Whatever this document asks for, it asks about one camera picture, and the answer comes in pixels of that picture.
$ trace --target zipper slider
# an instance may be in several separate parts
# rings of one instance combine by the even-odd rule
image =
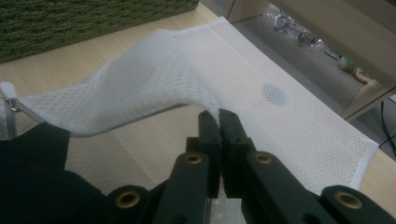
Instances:
[[[6,101],[9,103],[12,111],[15,113],[21,112],[17,92],[15,91],[14,85],[12,85],[12,83],[0,82],[0,92],[6,98]]]

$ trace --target cable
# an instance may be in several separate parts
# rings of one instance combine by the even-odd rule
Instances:
[[[379,145],[379,147],[384,146],[384,144],[386,144],[390,139],[396,137],[396,134],[394,134],[391,138],[388,138],[387,140],[385,140],[383,143],[381,143],[381,145]]]
[[[381,119],[382,119],[382,129],[384,130],[385,136],[387,137],[387,140],[385,142],[390,141],[390,146],[392,147],[393,154],[396,157],[396,146],[395,146],[395,144],[393,143],[393,140],[392,140],[392,137],[394,137],[394,135],[392,137],[390,137],[387,125],[385,124],[385,120],[384,120],[384,102],[381,103]]]

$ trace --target green woven mat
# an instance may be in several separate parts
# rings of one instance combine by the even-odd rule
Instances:
[[[0,0],[0,63],[195,9],[199,0]]]

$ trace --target white mesh laundry bag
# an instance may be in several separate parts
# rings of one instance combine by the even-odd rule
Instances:
[[[215,118],[219,108],[231,110],[258,150],[278,156],[317,194],[331,185],[357,189],[377,149],[224,19],[158,30],[81,84],[18,100],[32,118],[75,137],[182,105]]]

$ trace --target furniture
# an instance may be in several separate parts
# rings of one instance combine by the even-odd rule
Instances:
[[[375,80],[363,86],[342,115],[352,121],[396,91],[396,6],[387,1],[271,0],[297,22],[351,59]],[[233,0],[229,21],[262,14],[268,0]]]
[[[58,90],[81,82],[95,69],[122,54],[156,29],[186,29],[211,22],[215,18],[216,15],[200,4],[192,12],[2,63],[0,80],[12,82],[19,95]],[[361,185],[363,193],[394,217],[396,217],[395,175],[396,162],[378,150]]]

